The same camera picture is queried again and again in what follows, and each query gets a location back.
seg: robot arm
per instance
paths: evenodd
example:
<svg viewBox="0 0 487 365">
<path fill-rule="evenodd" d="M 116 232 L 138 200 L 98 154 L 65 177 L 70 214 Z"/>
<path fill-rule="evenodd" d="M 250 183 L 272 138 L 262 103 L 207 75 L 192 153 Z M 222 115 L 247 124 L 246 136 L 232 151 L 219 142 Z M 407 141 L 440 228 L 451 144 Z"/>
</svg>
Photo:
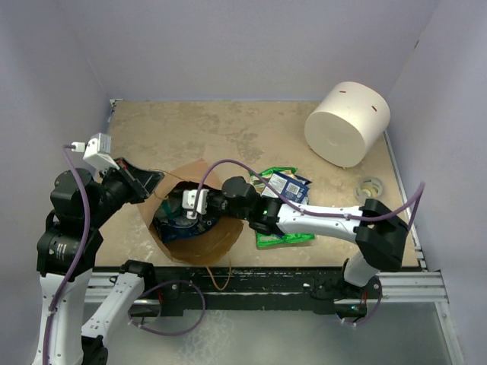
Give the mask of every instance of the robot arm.
<svg viewBox="0 0 487 365">
<path fill-rule="evenodd" d="M 345 262 L 344 280 L 356 287 L 364 287 L 379 271 L 399 271 L 408 235 L 407 224 L 398 217 L 368 224 L 343 217 L 314 217 L 303 214 L 279 198 L 260 196 L 241 176 L 224 182 L 221 191 L 205 189 L 196 203 L 196 190 L 183 195 L 183 207 L 192 216 L 197 204 L 200 214 L 227 216 L 249 221 L 250 228 L 262 234 L 315 233 L 357 244 L 357 254 Z M 390 209 L 375 199 L 367 199 L 363 206 L 330 208 L 298 205 L 317 213 L 340 213 L 351 216 L 377 217 Z"/>
<path fill-rule="evenodd" d="M 155 284 L 152 264 L 128 261 L 121 268 L 112 293 L 81 329 L 84 295 L 95 255 L 103 242 L 98 229 L 125 203 L 143 202 L 164 178 L 164 174 L 138 169 L 123 158 L 113 160 L 108 155 L 110 138 L 106 135 L 94 136 L 86 147 L 81 143 L 73 145 L 75 151 L 86 148 L 84 159 L 101 171 L 103 180 L 101 183 L 95 182 L 88 171 L 77 169 L 88 196 L 91 226 L 81 259 L 51 313 L 49 305 L 78 251 L 84 226 L 81 194 L 71 171 L 62 173 L 55 180 L 51 193 L 54 209 L 46 219 L 46 232 L 37 243 L 37 271 L 41 275 L 43 308 L 34 365 L 46 362 L 43 362 L 43 334 L 48 322 L 48 364 L 106 363 L 107 345 L 113 330 L 144 289 Z"/>
</svg>

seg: white cylinder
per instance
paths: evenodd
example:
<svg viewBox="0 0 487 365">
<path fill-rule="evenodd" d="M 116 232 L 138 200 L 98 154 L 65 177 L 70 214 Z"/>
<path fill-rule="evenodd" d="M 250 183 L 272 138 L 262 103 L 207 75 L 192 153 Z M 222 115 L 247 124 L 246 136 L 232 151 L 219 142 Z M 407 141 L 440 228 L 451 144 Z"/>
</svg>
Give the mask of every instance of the white cylinder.
<svg viewBox="0 0 487 365">
<path fill-rule="evenodd" d="M 356 82 L 342 82 L 308 117 L 304 137 L 325 160 L 353 167 L 371 149 L 389 120 L 389 106 L 380 94 Z"/>
</svg>

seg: paper bag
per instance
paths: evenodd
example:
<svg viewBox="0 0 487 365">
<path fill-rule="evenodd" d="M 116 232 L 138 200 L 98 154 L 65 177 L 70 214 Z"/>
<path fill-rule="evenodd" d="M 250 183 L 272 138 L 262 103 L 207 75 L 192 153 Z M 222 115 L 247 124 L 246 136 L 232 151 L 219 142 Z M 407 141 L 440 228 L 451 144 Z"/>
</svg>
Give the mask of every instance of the paper bag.
<svg viewBox="0 0 487 365">
<path fill-rule="evenodd" d="M 184 181 L 199 183 L 205 171 L 209 168 L 205 160 L 197 160 L 185 166 L 178 167 L 171 173 Z M 237 241 L 242 232 L 242 221 L 229 217 L 222 217 L 208 232 L 189 239 L 174 240 L 167 244 L 158 236 L 152 218 L 164 198 L 178 183 L 180 179 L 166 173 L 164 179 L 145 202 L 138 205 L 146 227 L 159 248 L 170 259 L 186 262 L 191 265 L 211 265 L 217 262 Z M 221 189 L 221 181 L 215 172 L 210 172 L 205 185 L 214 189 Z"/>
</svg>

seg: wooden board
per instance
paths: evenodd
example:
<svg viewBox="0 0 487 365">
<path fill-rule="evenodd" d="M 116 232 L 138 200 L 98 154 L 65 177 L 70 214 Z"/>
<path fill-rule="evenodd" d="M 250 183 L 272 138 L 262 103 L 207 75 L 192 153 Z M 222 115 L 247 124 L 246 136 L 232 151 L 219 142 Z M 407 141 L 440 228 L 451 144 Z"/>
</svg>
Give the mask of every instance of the wooden board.
<svg viewBox="0 0 487 365">
<path fill-rule="evenodd" d="M 384 138 L 356 167 L 344 170 L 315 154 L 304 139 L 304 123 L 314 102 L 127 102 L 113 115 L 112 156 L 124 156 L 141 168 L 172 170 L 199 158 L 213 163 L 233 158 L 257 171 L 273 166 L 298 167 L 313 181 L 310 204 L 358 205 L 353 190 L 360 178 L 376 176 L 385 190 L 380 198 L 390 208 L 402 202 Z M 238 166 L 217 167 L 221 180 L 247 172 Z M 105 241 L 97 265 L 118 266 L 127 259 L 154 265 L 183 265 L 169 260 L 145 228 L 137 207 L 125 205 L 101 230 Z M 234 266 L 341 266 L 357 247 L 346 241 L 317 237 L 299 246 L 257 250 L 255 233 L 246 225 L 231 251 L 217 264 Z M 403 265 L 417 266 L 412 237 Z"/>
</svg>

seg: white wall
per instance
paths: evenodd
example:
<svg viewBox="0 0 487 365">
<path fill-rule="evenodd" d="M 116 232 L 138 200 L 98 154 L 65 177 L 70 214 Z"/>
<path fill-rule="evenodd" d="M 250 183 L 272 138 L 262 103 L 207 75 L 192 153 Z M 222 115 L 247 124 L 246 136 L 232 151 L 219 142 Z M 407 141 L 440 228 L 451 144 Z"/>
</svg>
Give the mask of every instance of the white wall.
<svg viewBox="0 0 487 365">
<path fill-rule="evenodd" d="M 469 363 L 487 360 L 487 2 L 443 0 L 387 101 L 418 233 L 444 275 Z"/>
<path fill-rule="evenodd" d="M 386 94 L 439 0 L 60 0 L 110 97 Z"/>
<path fill-rule="evenodd" d="M 61 145 L 105 128 L 110 104 L 56 1 L 0 3 L 0 363 L 33 359 L 36 244 L 67 170 Z"/>
</svg>

